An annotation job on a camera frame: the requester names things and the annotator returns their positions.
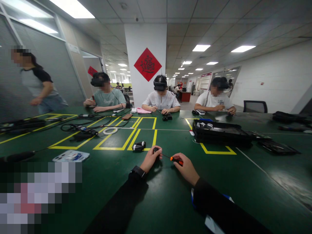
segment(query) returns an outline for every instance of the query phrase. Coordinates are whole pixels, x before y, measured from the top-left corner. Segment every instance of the chair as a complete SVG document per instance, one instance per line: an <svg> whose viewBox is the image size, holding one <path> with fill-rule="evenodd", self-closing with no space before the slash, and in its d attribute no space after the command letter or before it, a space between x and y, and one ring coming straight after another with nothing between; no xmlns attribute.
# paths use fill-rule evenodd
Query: chair
<svg viewBox="0 0 312 234"><path fill-rule="evenodd" d="M246 101L244 100L243 112L267 113L265 101Z"/></svg>

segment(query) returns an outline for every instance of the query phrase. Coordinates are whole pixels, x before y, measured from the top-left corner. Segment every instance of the green table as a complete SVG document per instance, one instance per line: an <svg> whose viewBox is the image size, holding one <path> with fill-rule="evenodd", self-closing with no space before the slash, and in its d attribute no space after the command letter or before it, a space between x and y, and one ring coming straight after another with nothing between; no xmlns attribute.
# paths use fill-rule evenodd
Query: green table
<svg viewBox="0 0 312 234"><path fill-rule="evenodd" d="M68 108L39 118L72 117L90 111L81 107ZM239 124L245 131L263 132L302 152L295 156L273 156L255 143L250 149L198 144L189 130L193 119L200 117L190 111L180 111L172 116L172 121L163 122L159 112L134 114L117 133L78 143L70 141L73 133L63 132L60 127L23 136L0 135L3 156L53 145L36 154L32 159L35 163L27 164L28 172L47 171L46 162L67 149L90 153L90 158L82 164L82 183L76 184L75 193L63 194L62 204L49 205L49 214L41 218L41 232L82 233L127 180L130 170L142 163L146 152L131 151L132 144L146 141L147 148L159 145L168 156L184 153L201 177L221 193L231 196L237 205L274 233L311 233L311 135L278 130L281 124L272 121L271 114L238 113L229 118L225 112L211 112L200 116ZM94 126L106 121L103 119ZM122 125L122 122L120 118L112 117L111 124ZM14 182L27 182L27 177L15 176ZM154 165L147 183L149 189L137 205L127 233L209 233L204 217L191 204L191 186L170 160L164 158Z"/></svg>

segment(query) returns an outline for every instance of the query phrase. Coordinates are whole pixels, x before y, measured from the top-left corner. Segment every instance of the jeans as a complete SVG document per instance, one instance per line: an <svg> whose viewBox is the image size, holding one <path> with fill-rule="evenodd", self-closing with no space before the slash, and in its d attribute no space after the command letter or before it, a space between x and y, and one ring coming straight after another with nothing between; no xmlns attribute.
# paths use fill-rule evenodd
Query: jeans
<svg viewBox="0 0 312 234"><path fill-rule="evenodd" d="M51 111L59 111L68 107L67 102L59 95L48 96L42 100L38 106L39 114L45 114Z"/></svg>

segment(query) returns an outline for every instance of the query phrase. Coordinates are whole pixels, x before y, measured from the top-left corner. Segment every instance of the red diamond sign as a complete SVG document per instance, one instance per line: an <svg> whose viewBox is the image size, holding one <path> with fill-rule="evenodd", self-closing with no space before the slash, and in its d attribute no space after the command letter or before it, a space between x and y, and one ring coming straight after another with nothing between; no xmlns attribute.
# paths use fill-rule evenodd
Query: red diamond sign
<svg viewBox="0 0 312 234"><path fill-rule="evenodd" d="M162 65L157 61L152 52L146 48L134 64L134 67L147 81L150 81Z"/></svg>

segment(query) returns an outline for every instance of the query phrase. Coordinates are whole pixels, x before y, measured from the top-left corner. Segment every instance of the green t-shirt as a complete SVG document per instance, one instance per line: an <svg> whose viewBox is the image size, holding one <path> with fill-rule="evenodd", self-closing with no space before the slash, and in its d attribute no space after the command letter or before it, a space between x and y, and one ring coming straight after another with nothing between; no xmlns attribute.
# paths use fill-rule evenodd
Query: green t-shirt
<svg viewBox="0 0 312 234"><path fill-rule="evenodd" d="M118 89L111 90L110 93L106 94L103 91L96 91L94 94L94 101L97 103L97 106L107 107L107 106L116 106L118 104L126 104L123 93Z"/></svg>

